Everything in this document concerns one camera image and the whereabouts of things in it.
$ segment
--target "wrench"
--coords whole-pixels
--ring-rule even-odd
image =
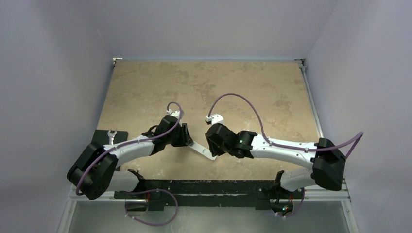
[[[114,144],[116,134],[117,134],[117,130],[115,130],[114,133],[112,133],[112,130],[107,131],[107,136],[109,137],[109,144],[110,145]]]

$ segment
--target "white wall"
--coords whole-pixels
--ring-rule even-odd
[[[365,135],[346,163],[361,232],[411,232],[412,1],[339,0],[307,57],[325,135]]]
[[[296,59],[309,53],[337,0],[90,0],[116,57]]]
[[[111,55],[71,1],[1,1],[0,42],[0,231],[55,232]]]

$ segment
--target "metal frame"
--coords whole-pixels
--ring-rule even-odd
[[[296,62],[299,64],[299,67],[301,69],[302,72],[302,78],[304,80],[305,83],[305,88],[308,94],[308,99],[310,101],[310,106],[312,108],[312,112],[313,112],[313,118],[315,120],[316,123],[316,128],[317,128],[317,133],[319,137],[324,137],[323,135],[323,131],[322,131],[322,127],[318,118],[318,114],[316,111],[316,107],[313,101],[313,97],[312,97],[312,93],[310,91],[310,87],[308,84],[308,80],[306,77],[306,68],[307,66],[305,66],[303,64],[302,60],[295,60],[295,61],[289,61],[289,62]],[[70,224],[71,224],[71,220],[73,218],[73,214],[74,214],[74,210],[76,208],[76,204],[77,202],[83,202],[83,201],[116,201],[116,202],[124,202],[126,201],[126,199],[114,199],[114,192],[105,192],[102,196],[100,196],[99,198],[95,199],[95,200],[89,200],[87,197],[85,196],[77,196],[75,194],[75,189],[76,187],[74,187],[72,185],[69,194],[68,194],[68,201],[62,216],[62,220],[60,222],[59,225],[59,229],[58,229],[58,233],[68,233],[69,232],[69,228],[70,228]],[[145,199],[132,199],[132,200],[127,200],[128,202],[146,202]],[[344,217],[345,220],[347,222],[348,225],[348,229],[349,232],[351,233],[359,233],[359,229],[355,220],[355,217],[353,215],[353,211],[352,211],[352,206],[351,206],[351,200],[350,200],[350,196],[349,196],[349,192],[346,186],[346,181],[343,181],[343,186],[342,186],[342,190],[341,191],[328,191],[325,190],[317,185],[314,186],[310,186],[306,188],[305,191],[305,201],[340,201],[342,204],[342,208],[343,208],[343,213],[344,213]]]

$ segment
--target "table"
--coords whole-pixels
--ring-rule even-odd
[[[207,146],[205,123],[221,94],[245,96],[262,117],[265,132],[276,139],[318,141],[316,124],[298,63],[276,62],[137,62],[118,60],[97,129],[116,129],[137,137],[157,125],[166,105],[176,101],[193,140]],[[242,99],[228,96],[216,105],[234,132],[260,133],[258,120]],[[294,164],[271,159],[238,159],[228,154],[211,161],[190,148],[167,146],[135,159],[121,170],[139,170],[146,179],[272,180]]]

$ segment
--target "beige table surface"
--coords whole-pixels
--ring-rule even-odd
[[[276,139],[317,142],[318,135],[297,63],[135,62],[119,61],[113,72],[98,129],[128,131],[129,139],[157,125],[170,101],[180,103],[193,140],[207,147],[205,123],[211,104],[234,92],[249,99],[262,117],[265,132]],[[234,132],[260,133],[258,120],[242,99],[221,99],[221,114]],[[274,179],[297,165],[271,159],[238,159],[224,154],[211,161],[190,148],[167,146],[150,157],[126,163],[146,179]]]

